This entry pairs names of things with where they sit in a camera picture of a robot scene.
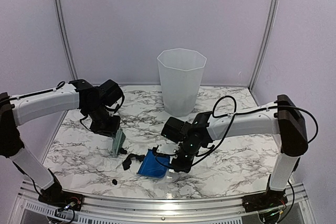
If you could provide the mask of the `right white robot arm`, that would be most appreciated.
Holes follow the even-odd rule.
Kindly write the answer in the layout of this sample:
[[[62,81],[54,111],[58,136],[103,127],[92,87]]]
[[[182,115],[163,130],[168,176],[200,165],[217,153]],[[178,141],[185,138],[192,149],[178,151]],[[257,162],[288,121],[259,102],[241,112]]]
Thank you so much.
[[[196,166],[194,160],[200,148],[226,138],[247,135],[270,135],[278,147],[278,155],[268,189],[260,195],[260,203],[271,207],[280,199],[280,191],[287,185],[296,163],[309,147],[303,110],[284,94],[265,105],[216,115],[201,112],[188,123],[170,117],[161,131],[162,136],[178,145],[171,161],[175,172],[189,173]]]

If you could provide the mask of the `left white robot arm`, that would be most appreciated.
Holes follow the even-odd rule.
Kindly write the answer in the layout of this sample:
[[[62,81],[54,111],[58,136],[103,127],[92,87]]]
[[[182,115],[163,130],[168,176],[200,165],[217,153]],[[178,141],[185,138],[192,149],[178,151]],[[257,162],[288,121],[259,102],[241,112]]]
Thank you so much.
[[[88,130],[94,134],[117,137],[120,117],[116,114],[124,103],[120,86],[107,80],[94,86],[84,79],[62,81],[54,88],[26,94],[1,93],[1,157],[9,159],[29,176],[48,200],[61,206],[66,193],[55,175],[41,162],[53,129],[62,113],[79,110],[90,119]]]

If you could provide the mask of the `blue plastic dustpan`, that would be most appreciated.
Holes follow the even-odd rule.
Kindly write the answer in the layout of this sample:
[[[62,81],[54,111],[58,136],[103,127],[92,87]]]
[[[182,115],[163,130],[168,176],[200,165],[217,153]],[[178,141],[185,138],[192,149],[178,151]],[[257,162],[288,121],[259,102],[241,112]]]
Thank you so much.
[[[137,172],[138,175],[163,178],[170,164],[170,156],[166,154],[157,154],[154,149],[148,149],[148,152]]]

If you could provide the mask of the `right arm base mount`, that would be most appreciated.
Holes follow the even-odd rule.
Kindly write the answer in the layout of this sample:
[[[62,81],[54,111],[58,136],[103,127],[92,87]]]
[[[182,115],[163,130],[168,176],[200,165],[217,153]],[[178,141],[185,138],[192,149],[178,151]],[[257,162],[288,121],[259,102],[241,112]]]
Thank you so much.
[[[246,212],[261,211],[268,208],[284,206],[288,203],[286,190],[275,191],[270,189],[269,176],[265,192],[243,196],[242,206]]]

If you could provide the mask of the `green hand brush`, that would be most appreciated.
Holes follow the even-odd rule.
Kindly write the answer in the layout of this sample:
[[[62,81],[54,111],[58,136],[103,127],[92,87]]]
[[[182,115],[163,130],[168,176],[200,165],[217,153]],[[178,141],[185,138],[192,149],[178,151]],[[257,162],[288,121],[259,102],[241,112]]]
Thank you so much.
[[[110,153],[112,154],[113,157],[117,157],[120,153],[120,149],[123,146],[126,136],[122,129],[118,129],[115,134],[115,137],[113,137],[112,139],[113,141],[112,141]]]

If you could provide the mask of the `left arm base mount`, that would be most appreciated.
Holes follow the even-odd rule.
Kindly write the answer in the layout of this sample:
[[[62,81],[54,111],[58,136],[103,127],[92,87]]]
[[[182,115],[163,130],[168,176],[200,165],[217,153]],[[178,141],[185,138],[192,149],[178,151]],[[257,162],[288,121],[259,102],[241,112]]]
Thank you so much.
[[[74,202],[72,207],[75,211],[80,211],[83,204],[83,195],[63,190],[59,180],[56,176],[49,171],[53,177],[53,184],[47,189],[40,190],[38,201],[56,207],[65,207],[66,205]]]

